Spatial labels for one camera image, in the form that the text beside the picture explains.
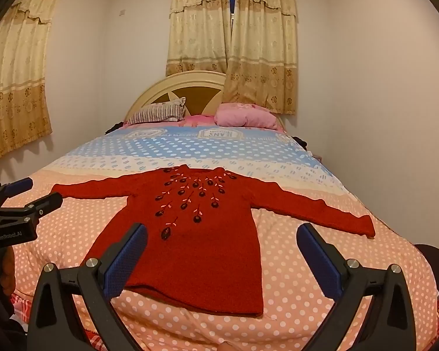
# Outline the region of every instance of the pink pillow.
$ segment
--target pink pillow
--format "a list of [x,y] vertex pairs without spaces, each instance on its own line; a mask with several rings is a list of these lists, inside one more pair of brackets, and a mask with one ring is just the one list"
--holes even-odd
[[184,121],[211,125],[214,125],[215,123],[214,116],[211,116],[209,114],[195,114],[193,116],[184,116]]
[[216,111],[215,123],[221,127],[277,129],[277,118],[255,104],[223,103]]

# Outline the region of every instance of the sweater sleeve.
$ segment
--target sweater sleeve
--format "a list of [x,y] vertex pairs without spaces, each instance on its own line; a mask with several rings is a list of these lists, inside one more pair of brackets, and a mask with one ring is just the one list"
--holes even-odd
[[128,174],[118,178],[103,180],[89,180],[75,185],[56,184],[52,193],[58,192],[62,197],[77,199],[104,199],[114,197],[127,197],[133,195],[144,183],[143,174]]
[[319,226],[339,231],[375,236],[374,226],[369,215],[360,218],[349,212],[327,206],[323,199],[311,199],[303,195],[284,191],[276,182],[239,176],[249,191],[248,196],[252,208],[264,208],[280,215],[305,220]]

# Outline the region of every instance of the bedspread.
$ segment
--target bedspread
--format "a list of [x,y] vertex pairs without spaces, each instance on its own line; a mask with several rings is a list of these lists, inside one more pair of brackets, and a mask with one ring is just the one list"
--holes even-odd
[[[437,290],[427,261],[408,241],[375,218],[292,138],[276,131],[163,124],[119,129],[33,174],[33,189],[10,199],[7,205],[24,205],[49,193],[55,183],[74,184],[181,164],[208,169],[221,166],[245,176],[275,181],[285,190],[323,199],[356,216],[371,215],[376,231],[373,240],[316,228],[345,258],[358,259],[371,268],[386,269],[392,263],[399,264],[413,302],[418,350],[422,351],[436,336]],[[32,299],[47,262],[60,268],[79,265],[95,238],[125,203],[126,198],[67,198],[61,209],[42,218],[38,239],[15,247],[16,294]],[[252,214],[261,248],[263,316],[197,313],[125,290],[112,304],[144,349],[209,351],[224,341],[243,351],[303,348],[333,301],[322,295],[296,245],[296,230],[302,222],[264,209],[254,209]],[[75,302],[85,328],[95,331],[82,299],[76,297]],[[362,302],[342,350],[354,342],[369,302],[368,297]]]

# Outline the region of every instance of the headboard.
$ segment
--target headboard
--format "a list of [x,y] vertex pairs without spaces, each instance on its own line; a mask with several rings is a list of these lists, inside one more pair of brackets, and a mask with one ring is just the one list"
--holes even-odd
[[173,74],[152,85],[134,102],[125,121],[141,107],[185,97],[186,116],[214,115],[221,104],[226,75],[215,71],[186,71]]

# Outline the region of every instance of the blue gripper pad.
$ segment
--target blue gripper pad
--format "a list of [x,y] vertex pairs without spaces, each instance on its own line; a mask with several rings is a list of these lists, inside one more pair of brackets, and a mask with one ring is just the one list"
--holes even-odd
[[298,248],[322,289],[323,295],[336,301],[343,294],[341,274],[312,234],[312,231],[317,231],[308,226],[312,225],[306,223],[298,228],[296,233]]
[[18,194],[24,193],[25,191],[31,190],[33,188],[33,180],[29,177],[23,178],[13,183],[7,183],[4,187],[5,196],[7,198],[12,198]]
[[118,297],[148,243],[148,231],[142,224],[134,224],[120,242],[113,244],[101,257],[102,290],[110,300]]

